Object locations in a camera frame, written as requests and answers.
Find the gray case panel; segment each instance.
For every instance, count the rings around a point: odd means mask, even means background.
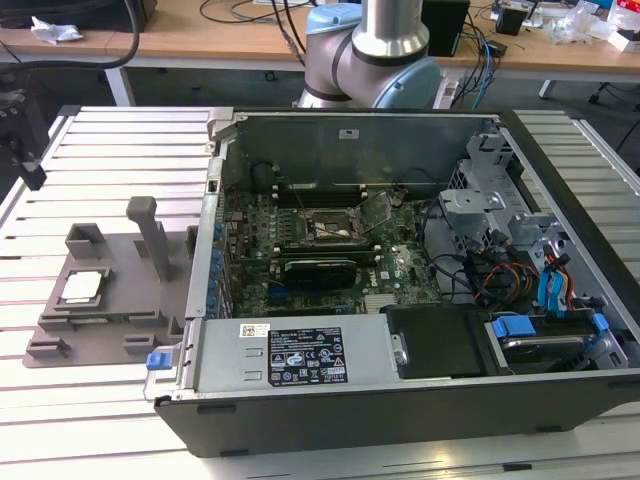
[[[613,377],[226,401],[163,397],[155,410],[192,454],[219,457],[566,431],[637,399],[637,383]]]

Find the screw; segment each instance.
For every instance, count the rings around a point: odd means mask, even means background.
[[[407,354],[405,352],[403,352],[402,350],[394,350],[393,351],[393,356],[396,359],[396,363],[398,365],[406,365],[407,364]]]

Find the black device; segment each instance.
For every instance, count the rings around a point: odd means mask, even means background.
[[[157,0],[133,1],[140,31],[144,31],[157,3]],[[2,28],[28,28],[32,16],[79,28],[132,31],[124,0],[0,0]]]
[[[429,50],[432,57],[453,57],[458,48],[469,0],[424,0],[422,23],[429,29]]]
[[[515,37],[520,32],[522,22],[528,14],[528,10],[503,7],[496,20],[496,32]]]
[[[504,57],[504,54],[507,53],[507,46],[500,42],[489,40],[487,45],[489,47],[489,54],[494,58]]]

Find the warning label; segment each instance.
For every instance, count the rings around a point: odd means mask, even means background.
[[[274,387],[347,382],[339,327],[271,330],[268,358]]]

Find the black plastic cover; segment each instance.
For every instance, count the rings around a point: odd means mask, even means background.
[[[484,322],[473,305],[407,305],[386,309],[392,335],[400,335],[408,356],[400,378],[499,375]]]

